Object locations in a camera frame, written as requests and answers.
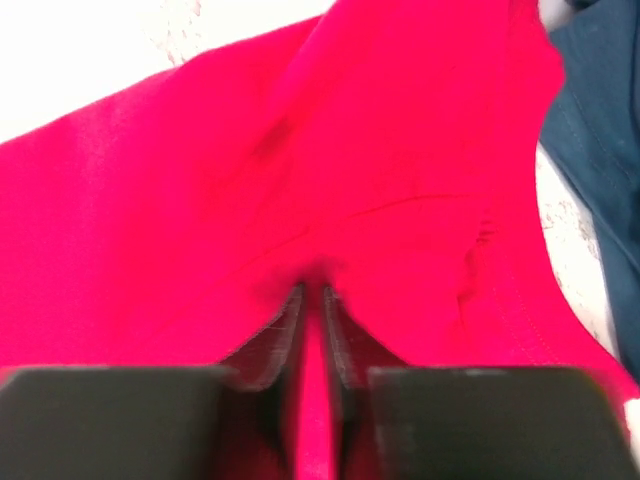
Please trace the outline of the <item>crimson red t-shirt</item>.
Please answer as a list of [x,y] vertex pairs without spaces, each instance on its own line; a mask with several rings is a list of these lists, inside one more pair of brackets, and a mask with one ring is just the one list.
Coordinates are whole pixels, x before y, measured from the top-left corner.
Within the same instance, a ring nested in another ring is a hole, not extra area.
[[293,477],[339,479],[323,290],[381,479],[635,479],[639,387],[554,278],[534,1],[339,1],[1,147],[1,475],[221,479],[224,360],[306,289]]

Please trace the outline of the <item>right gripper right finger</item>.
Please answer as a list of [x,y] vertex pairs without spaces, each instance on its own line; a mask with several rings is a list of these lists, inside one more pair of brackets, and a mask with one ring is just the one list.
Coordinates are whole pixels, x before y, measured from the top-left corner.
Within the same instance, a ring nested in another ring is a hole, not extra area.
[[400,359],[351,318],[329,286],[323,303],[337,477],[381,479],[368,371],[398,367]]

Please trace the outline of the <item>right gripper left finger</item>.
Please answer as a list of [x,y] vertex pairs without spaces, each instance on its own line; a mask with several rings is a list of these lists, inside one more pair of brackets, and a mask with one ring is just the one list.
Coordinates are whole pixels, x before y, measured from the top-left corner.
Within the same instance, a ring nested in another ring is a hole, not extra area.
[[306,289],[293,288],[266,326],[224,360],[219,477],[290,479]]

